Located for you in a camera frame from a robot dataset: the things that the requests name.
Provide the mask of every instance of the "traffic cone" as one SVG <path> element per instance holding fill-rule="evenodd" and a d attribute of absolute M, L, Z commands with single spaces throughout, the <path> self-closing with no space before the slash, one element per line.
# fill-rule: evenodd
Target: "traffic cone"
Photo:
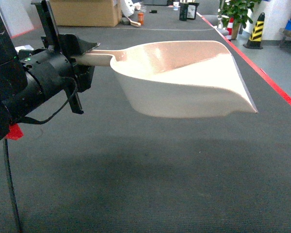
<path fill-rule="evenodd" d="M 232 30 L 233 30 L 233 23 L 234 23 L 234 18 L 230 18 L 228 25 L 227 25 L 227 30 L 228 30 L 228 35 L 226 38 L 231 41 L 232 40 Z"/>
<path fill-rule="evenodd" d="M 249 37 L 247 44 L 243 45 L 247 49 L 261 50 L 263 48 L 261 46 L 261 41 L 262 41 L 264 19 L 265 19 L 265 14 L 261 13 L 250 37 Z"/>

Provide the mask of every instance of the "orange bottle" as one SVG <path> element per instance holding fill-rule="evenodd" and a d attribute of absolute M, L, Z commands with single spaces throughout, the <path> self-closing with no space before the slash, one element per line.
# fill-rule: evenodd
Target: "orange bottle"
<path fill-rule="evenodd" d="M 139 12 L 138 13 L 138 23 L 140 23 L 141 25 L 144 24 L 144 21 L 145 21 L 145 15 L 143 12 Z"/>

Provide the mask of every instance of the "white plastic scoop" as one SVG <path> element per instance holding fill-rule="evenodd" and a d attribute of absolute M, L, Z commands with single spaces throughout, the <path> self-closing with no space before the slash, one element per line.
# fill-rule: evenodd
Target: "white plastic scoop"
<path fill-rule="evenodd" d="M 168 41 L 91 50 L 78 64 L 111 66 L 130 104 L 154 117 L 257 113 L 233 56 L 216 41 Z"/>

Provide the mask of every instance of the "gray carpet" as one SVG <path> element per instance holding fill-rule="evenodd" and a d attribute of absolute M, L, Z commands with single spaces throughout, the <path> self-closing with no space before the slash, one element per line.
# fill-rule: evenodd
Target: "gray carpet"
<path fill-rule="evenodd" d="M 172 19 L 161 27 L 172 28 Z M 159 23 L 152 14 L 145 22 L 149 29 Z M 60 32 L 100 42 L 101 49 L 204 39 L 230 49 L 200 19 L 181 23 L 188 31 Z M 193 31 L 200 28 L 209 30 Z M 41 46 L 40 33 L 14 43 Z M 131 108 L 112 70 L 96 67 L 92 88 L 80 94 L 83 115 L 66 107 L 46 125 L 22 124 L 25 136 L 9 146 L 24 232 L 291 232 L 291 107 L 231 52 L 259 114 L 144 116 Z M 60 93 L 30 116 L 45 119 L 64 100 Z M 0 232 L 13 232 L 1 147 Z"/>

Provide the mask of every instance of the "red tag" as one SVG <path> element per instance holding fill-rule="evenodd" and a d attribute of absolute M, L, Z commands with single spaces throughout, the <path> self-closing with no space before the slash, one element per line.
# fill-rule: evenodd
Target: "red tag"
<path fill-rule="evenodd" d="M 5 136 L 6 139 L 18 140 L 24 136 L 18 124 L 10 125 L 10 132 Z"/>

